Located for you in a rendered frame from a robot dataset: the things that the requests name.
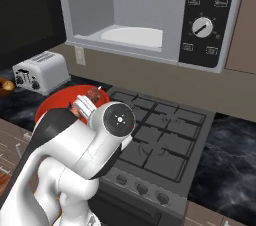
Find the red bowl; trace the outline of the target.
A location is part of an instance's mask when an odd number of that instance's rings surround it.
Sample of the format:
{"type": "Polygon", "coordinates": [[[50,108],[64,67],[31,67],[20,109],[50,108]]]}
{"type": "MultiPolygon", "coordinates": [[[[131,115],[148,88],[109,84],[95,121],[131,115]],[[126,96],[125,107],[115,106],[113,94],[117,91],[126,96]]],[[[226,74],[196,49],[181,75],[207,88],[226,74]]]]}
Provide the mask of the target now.
{"type": "Polygon", "coordinates": [[[68,107],[78,95],[86,95],[91,88],[92,85],[74,85],[55,92],[40,104],[34,116],[34,122],[37,122],[49,109],[68,107]]]}

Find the beige wall socket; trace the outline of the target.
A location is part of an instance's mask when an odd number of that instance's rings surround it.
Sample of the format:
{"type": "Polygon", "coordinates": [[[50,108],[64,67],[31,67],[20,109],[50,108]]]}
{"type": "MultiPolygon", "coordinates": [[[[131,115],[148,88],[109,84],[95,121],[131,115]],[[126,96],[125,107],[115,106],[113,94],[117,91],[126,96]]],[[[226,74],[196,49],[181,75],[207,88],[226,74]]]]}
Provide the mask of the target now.
{"type": "Polygon", "coordinates": [[[75,58],[77,64],[86,65],[84,49],[82,47],[75,46],[75,58]]]}

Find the black gas hob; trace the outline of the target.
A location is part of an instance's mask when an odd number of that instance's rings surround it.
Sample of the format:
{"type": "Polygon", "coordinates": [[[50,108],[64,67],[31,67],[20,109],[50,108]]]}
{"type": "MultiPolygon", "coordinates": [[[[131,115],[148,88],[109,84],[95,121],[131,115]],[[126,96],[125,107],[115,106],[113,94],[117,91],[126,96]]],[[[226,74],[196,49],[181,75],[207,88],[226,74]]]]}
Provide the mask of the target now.
{"type": "Polygon", "coordinates": [[[187,196],[215,114],[117,87],[107,94],[129,105],[136,118],[133,140],[115,167],[187,196]]]}

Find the black microwave door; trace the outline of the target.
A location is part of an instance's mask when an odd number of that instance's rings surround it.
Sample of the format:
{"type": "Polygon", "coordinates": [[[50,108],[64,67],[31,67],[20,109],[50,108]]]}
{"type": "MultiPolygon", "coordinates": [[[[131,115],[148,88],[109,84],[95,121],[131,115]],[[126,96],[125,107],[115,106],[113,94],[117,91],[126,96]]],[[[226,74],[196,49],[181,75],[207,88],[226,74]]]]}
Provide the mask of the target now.
{"type": "Polygon", "coordinates": [[[0,70],[65,41],[60,0],[0,0],[0,70]]]}

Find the white microwave dial knob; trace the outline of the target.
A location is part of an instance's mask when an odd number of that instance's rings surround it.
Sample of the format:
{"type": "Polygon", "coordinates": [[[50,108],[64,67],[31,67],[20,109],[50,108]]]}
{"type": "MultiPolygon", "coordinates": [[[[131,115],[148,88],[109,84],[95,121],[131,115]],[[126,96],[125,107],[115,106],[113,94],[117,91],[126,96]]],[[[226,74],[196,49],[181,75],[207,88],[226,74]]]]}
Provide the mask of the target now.
{"type": "Polygon", "coordinates": [[[213,31],[213,23],[207,17],[200,17],[192,24],[192,32],[198,38],[206,38],[213,31]]]}

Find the grey microwave oven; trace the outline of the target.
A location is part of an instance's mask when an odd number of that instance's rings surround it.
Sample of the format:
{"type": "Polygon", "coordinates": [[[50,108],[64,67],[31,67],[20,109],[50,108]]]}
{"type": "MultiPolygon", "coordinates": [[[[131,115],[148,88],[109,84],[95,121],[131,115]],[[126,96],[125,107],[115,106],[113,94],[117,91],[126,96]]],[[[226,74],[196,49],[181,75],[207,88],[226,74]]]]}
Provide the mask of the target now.
{"type": "Polygon", "coordinates": [[[214,73],[225,66],[240,4],[241,0],[61,0],[69,45],[214,73]],[[213,23],[206,38],[192,32],[200,17],[213,23]],[[121,27],[162,30],[162,47],[101,38],[105,31],[121,27]],[[218,48],[218,54],[206,54],[207,46],[218,48]]]}

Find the beige drawer cupboard run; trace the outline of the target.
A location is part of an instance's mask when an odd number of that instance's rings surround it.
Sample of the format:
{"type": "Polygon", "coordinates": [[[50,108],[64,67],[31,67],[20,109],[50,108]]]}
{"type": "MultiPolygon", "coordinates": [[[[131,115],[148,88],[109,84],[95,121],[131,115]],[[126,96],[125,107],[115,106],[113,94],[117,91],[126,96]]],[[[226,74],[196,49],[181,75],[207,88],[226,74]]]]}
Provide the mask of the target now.
{"type": "Polygon", "coordinates": [[[24,154],[32,133],[0,119],[0,197],[24,154]]]}

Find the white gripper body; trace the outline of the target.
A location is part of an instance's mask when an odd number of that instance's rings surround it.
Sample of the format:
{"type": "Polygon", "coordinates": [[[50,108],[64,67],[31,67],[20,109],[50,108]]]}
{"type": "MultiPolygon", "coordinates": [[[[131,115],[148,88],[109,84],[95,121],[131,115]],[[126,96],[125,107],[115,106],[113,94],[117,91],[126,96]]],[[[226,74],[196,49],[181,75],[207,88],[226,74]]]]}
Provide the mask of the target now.
{"type": "Polygon", "coordinates": [[[95,104],[87,96],[84,95],[78,95],[76,100],[73,102],[73,106],[86,119],[88,119],[92,112],[97,109],[95,104]]]}

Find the dark grey oven front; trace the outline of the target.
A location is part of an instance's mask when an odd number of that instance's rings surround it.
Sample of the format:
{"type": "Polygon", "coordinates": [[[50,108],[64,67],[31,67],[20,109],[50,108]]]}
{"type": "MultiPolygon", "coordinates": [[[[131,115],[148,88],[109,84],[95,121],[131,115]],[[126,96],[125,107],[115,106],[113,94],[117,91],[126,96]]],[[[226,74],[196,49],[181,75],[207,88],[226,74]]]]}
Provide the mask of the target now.
{"type": "Polygon", "coordinates": [[[182,226],[187,199],[112,168],[100,178],[99,190],[89,204],[103,226],[182,226]],[[125,185],[116,182],[118,175],[127,178],[125,185]],[[148,188],[147,194],[139,194],[138,183],[148,188]],[[156,198],[158,193],[166,194],[169,202],[161,205],[156,198]]]}

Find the white microwave turntable plate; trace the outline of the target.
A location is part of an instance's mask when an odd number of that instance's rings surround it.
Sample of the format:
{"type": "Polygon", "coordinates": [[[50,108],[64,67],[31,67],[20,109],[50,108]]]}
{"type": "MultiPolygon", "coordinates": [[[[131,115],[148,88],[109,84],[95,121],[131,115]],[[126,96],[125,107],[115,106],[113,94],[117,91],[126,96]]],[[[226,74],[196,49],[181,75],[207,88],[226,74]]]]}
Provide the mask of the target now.
{"type": "Polygon", "coordinates": [[[108,41],[147,46],[162,47],[163,31],[144,27],[121,27],[105,31],[101,38],[108,41]]]}

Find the beige base cupboard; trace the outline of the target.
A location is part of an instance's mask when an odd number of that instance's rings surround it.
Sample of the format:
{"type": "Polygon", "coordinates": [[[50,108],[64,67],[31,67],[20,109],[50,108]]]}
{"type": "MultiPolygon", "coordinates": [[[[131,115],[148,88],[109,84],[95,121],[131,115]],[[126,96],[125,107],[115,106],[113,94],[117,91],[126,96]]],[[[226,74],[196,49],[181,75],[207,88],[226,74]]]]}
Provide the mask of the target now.
{"type": "Polygon", "coordinates": [[[248,226],[189,201],[183,226],[248,226]]]}

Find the silver toaster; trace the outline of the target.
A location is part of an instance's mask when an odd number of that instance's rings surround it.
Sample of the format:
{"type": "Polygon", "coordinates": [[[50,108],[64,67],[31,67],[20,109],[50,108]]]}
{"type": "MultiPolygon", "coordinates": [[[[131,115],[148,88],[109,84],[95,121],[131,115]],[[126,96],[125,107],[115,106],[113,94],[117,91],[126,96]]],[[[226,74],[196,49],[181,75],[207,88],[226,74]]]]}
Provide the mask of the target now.
{"type": "Polygon", "coordinates": [[[71,80],[65,58],[50,51],[22,61],[12,69],[18,87],[44,96],[71,80]]]}

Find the brown round food item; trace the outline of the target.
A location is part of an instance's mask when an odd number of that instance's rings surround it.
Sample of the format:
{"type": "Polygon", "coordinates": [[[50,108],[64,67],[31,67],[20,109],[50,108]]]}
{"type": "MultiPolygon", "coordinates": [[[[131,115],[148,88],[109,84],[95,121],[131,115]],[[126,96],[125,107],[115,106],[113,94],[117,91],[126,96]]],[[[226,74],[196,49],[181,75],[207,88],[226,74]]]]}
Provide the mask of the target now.
{"type": "Polygon", "coordinates": [[[5,77],[0,76],[0,97],[12,94],[16,89],[15,83],[5,77]]]}

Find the brown kebab skewer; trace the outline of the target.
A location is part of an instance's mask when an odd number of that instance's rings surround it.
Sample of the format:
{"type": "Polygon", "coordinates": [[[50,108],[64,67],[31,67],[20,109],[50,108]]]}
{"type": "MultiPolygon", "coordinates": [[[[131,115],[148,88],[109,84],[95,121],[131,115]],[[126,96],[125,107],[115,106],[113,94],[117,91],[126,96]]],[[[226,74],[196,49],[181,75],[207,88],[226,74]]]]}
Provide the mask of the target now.
{"type": "Polygon", "coordinates": [[[100,89],[93,87],[87,91],[86,96],[93,102],[96,103],[100,99],[100,89]]]}

